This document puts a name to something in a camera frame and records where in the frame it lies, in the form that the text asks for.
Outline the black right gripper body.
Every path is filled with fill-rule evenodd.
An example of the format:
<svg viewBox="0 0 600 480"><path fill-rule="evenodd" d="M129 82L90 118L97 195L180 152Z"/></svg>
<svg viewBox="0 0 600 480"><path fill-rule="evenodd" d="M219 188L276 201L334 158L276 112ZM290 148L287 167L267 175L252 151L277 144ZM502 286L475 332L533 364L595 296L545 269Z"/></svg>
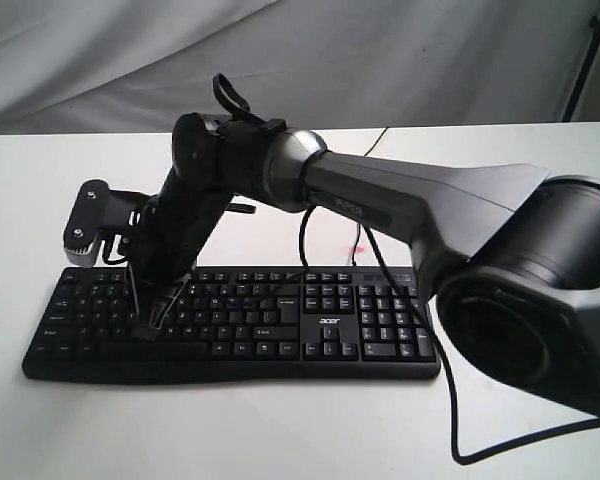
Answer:
<svg viewBox="0 0 600 480"><path fill-rule="evenodd" d="M192 270L229 203L228 194L152 197L129 247L136 277L155 286L180 281Z"/></svg>

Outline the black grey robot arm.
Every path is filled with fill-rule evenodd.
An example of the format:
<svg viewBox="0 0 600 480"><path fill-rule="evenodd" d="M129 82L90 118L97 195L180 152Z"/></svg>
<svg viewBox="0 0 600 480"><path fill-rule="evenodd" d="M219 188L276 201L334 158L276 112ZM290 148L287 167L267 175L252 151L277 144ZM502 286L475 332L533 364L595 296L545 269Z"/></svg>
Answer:
<svg viewBox="0 0 600 480"><path fill-rule="evenodd" d="M339 154L249 113L183 115L171 145L129 250L144 281L188 274L235 195L320 206L410 248L421 295L475 368L600 418L600 179Z"/></svg>

